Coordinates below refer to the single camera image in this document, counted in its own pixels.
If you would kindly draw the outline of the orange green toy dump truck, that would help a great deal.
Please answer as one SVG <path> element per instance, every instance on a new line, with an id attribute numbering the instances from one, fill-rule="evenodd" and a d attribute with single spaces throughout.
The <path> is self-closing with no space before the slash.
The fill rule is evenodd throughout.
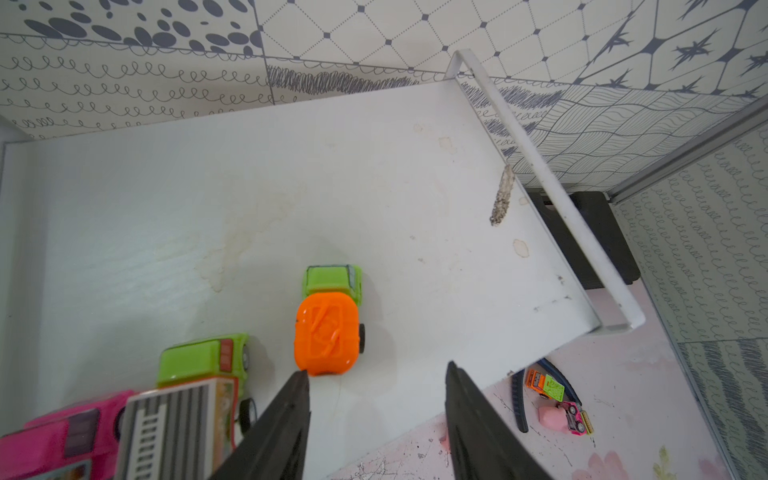
<path id="1" fill-rule="evenodd" d="M 524 385 L 545 398 L 558 402 L 565 399 L 565 386 L 550 374 L 529 369 L 524 377 Z"/>

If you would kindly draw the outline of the pink teal toy truck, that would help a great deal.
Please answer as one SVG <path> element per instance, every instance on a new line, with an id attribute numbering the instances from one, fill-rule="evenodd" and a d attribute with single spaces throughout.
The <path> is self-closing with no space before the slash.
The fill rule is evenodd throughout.
<path id="1" fill-rule="evenodd" d="M 134 390 L 78 402 L 1 438 L 3 479 L 111 479 Z"/>

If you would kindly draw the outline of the pink green toy truck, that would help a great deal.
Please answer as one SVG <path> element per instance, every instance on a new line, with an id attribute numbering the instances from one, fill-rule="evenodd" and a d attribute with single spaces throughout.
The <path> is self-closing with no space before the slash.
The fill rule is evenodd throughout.
<path id="1" fill-rule="evenodd" d="M 588 414 L 575 402 L 560 402 L 558 407 L 566 415 L 568 431 L 576 436 L 591 436 L 594 433 Z"/>

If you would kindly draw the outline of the green orange toy mixer truck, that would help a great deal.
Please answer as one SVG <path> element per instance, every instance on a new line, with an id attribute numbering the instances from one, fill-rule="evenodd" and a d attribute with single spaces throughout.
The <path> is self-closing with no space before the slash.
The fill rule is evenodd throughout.
<path id="1" fill-rule="evenodd" d="M 306 269 L 295 322 L 294 358 L 310 376 L 342 375 L 365 350 L 360 321 L 362 269 L 353 264 Z"/>

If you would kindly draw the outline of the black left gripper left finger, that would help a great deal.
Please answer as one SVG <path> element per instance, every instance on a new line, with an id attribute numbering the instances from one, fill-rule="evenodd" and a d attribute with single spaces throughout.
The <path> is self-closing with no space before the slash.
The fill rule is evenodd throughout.
<path id="1" fill-rule="evenodd" d="M 301 479 L 310 419 L 309 376 L 296 371 L 212 477 Z"/>

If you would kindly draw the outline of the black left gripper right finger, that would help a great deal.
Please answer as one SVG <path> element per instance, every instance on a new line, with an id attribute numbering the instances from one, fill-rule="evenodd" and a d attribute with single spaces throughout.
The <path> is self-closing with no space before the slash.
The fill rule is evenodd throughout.
<path id="1" fill-rule="evenodd" d="M 462 480 L 548 479 L 468 373 L 447 365 L 445 415 L 454 477 Z"/>

